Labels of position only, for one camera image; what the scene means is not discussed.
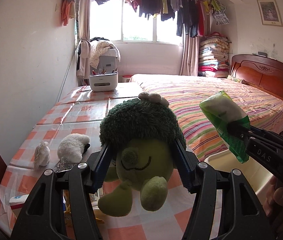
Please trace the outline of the person right hand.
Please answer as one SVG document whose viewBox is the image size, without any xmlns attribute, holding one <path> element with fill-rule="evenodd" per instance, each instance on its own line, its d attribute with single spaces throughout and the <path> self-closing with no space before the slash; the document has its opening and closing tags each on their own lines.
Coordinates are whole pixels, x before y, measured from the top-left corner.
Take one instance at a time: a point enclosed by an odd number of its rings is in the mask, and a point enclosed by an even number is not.
<svg viewBox="0 0 283 240">
<path fill-rule="evenodd" d="M 274 204 L 278 204 L 283 207 L 283 187 L 276 188 L 277 181 L 277 178 L 272 176 L 270 180 L 270 188 L 266 193 L 266 200 L 263 204 L 263 209 L 267 217 L 272 214 Z"/>
</svg>

